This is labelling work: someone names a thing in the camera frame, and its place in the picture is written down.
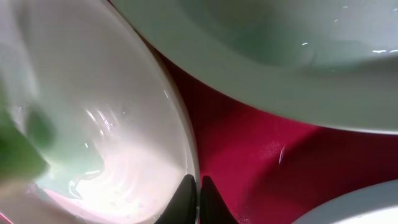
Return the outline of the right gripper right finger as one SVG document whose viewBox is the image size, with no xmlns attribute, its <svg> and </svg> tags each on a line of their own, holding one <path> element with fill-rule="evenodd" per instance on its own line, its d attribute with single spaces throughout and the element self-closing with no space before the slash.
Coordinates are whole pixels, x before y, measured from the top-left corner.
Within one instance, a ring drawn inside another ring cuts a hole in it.
<svg viewBox="0 0 398 224">
<path fill-rule="evenodd" d="M 200 193 L 201 224 L 238 224 L 210 176 L 203 176 Z"/>
</svg>

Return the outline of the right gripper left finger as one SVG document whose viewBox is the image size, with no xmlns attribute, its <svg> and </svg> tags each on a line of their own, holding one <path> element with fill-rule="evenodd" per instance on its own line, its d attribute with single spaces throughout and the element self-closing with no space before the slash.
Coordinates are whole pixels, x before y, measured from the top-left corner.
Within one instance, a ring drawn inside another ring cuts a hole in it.
<svg viewBox="0 0 398 224">
<path fill-rule="evenodd" d="M 197 186 L 194 176 L 187 174 L 155 224 L 196 224 Z"/>
</svg>

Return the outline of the white plate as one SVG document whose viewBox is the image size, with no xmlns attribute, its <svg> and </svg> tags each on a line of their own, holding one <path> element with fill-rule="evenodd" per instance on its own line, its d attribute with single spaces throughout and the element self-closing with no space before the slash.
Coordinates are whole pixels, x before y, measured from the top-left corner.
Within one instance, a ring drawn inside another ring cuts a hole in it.
<svg viewBox="0 0 398 224">
<path fill-rule="evenodd" d="M 20 132 L 36 105 L 54 136 L 47 172 L 1 185 L 2 223 L 155 223 L 199 178 L 177 89 L 107 1 L 2 1 L 1 85 Z"/>
</svg>

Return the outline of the green yellow sponge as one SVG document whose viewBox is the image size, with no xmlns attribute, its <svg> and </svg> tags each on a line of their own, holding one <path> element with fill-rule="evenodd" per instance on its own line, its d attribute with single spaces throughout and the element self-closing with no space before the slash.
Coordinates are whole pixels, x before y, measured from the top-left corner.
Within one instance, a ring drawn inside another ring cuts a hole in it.
<svg viewBox="0 0 398 224">
<path fill-rule="evenodd" d="M 51 124 L 36 105 L 27 108 L 25 124 L 24 134 L 12 119 L 6 88 L 1 85 L 1 185 L 30 182 L 48 170 L 37 146 L 53 142 Z"/>
</svg>

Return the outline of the mint green plate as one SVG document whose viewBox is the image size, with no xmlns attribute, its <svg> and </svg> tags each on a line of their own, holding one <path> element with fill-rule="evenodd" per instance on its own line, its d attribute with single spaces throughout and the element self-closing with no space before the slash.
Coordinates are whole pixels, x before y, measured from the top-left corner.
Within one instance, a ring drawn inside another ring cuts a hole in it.
<svg viewBox="0 0 398 224">
<path fill-rule="evenodd" d="M 182 70 L 285 118 L 397 132 L 397 0 L 128 0 L 115 8 Z"/>
</svg>

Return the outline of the red plastic tray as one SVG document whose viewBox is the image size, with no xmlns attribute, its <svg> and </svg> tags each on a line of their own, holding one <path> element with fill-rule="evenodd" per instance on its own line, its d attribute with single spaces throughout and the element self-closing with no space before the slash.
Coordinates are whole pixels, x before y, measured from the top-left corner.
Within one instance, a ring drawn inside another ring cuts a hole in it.
<svg viewBox="0 0 398 224">
<path fill-rule="evenodd" d="M 243 103 L 223 89 L 249 85 L 252 65 L 219 56 L 179 62 L 156 49 L 182 97 L 200 176 L 210 176 L 238 223 L 294 223 L 344 194 L 397 181 L 397 136 L 323 128 Z"/>
</svg>

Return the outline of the light blue plate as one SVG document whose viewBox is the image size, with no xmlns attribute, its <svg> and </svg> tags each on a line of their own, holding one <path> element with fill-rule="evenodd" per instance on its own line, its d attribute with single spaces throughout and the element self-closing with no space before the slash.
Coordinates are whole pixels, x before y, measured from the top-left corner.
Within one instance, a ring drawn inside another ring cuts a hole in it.
<svg viewBox="0 0 398 224">
<path fill-rule="evenodd" d="M 334 198 L 294 224 L 397 224 L 397 181 L 365 187 Z"/>
</svg>

